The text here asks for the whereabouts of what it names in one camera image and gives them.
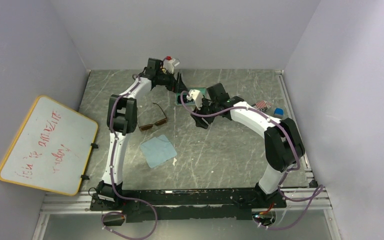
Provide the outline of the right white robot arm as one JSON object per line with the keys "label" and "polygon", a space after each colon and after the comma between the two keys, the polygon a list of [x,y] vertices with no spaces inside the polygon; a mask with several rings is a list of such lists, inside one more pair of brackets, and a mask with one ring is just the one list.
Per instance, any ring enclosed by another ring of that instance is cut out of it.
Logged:
{"label": "right white robot arm", "polygon": [[239,96],[229,96],[221,83],[207,88],[208,97],[200,90],[190,90],[185,97],[193,101],[191,113],[197,127],[207,129],[216,116],[240,123],[263,138],[267,167],[257,186],[255,202],[268,207],[274,201],[287,172],[299,169],[305,147],[295,121],[269,116]]}

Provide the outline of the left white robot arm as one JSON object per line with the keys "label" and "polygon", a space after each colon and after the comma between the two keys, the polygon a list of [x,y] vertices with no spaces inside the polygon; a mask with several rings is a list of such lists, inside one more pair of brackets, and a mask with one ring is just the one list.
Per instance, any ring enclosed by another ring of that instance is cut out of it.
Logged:
{"label": "left white robot arm", "polygon": [[179,64],[180,61],[171,56],[149,58],[142,72],[132,76],[133,84],[124,92],[109,98],[106,120],[110,131],[107,166],[95,195],[110,210],[119,209],[123,203],[123,166],[129,139],[137,128],[137,100],[156,86],[164,86],[173,93],[187,90],[182,75],[175,73]]}

